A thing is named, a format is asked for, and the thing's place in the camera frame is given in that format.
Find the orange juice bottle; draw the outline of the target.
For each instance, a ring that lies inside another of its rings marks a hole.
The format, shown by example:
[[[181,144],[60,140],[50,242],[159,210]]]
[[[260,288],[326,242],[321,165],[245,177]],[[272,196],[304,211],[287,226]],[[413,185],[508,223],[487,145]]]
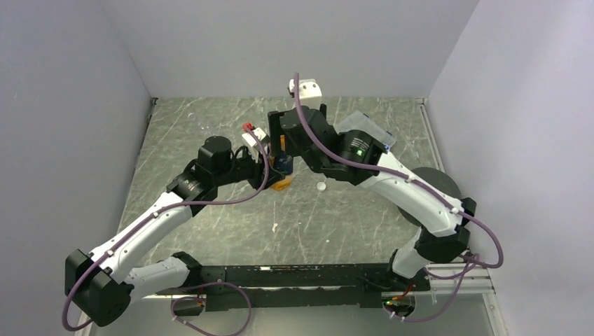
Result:
[[[289,188],[293,181],[293,158],[286,153],[285,136],[279,138],[280,154],[273,158],[273,167],[282,174],[282,178],[271,185],[274,191],[283,191]]]

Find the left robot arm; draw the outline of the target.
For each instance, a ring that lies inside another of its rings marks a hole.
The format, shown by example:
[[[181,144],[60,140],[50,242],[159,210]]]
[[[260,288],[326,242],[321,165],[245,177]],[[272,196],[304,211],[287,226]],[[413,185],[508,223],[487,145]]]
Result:
[[[207,206],[239,204],[255,198],[285,176],[274,169],[270,137],[260,128],[229,139],[211,136],[156,201],[123,231],[89,252],[76,249],[65,260],[62,326],[76,332],[91,323],[107,326],[130,304],[152,293],[199,289],[201,264],[187,253],[138,267],[138,262],[171,231]]]

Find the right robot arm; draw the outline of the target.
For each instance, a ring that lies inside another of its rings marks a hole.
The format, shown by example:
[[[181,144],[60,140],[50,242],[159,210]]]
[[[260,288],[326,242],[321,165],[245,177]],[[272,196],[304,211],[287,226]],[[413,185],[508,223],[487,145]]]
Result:
[[[398,248],[386,271],[390,288],[402,291],[429,263],[449,263],[465,251],[470,232],[464,215],[474,214],[476,203],[459,199],[428,184],[389,151],[383,140],[386,131],[360,112],[349,115],[342,130],[326,120],[326,107],[303,107],[307,125],[322,151],[305,131],[296,109],[268,113],[271,152],[300,157],[315,173],[373,191],[398,206],[419,228],[413,238]]]

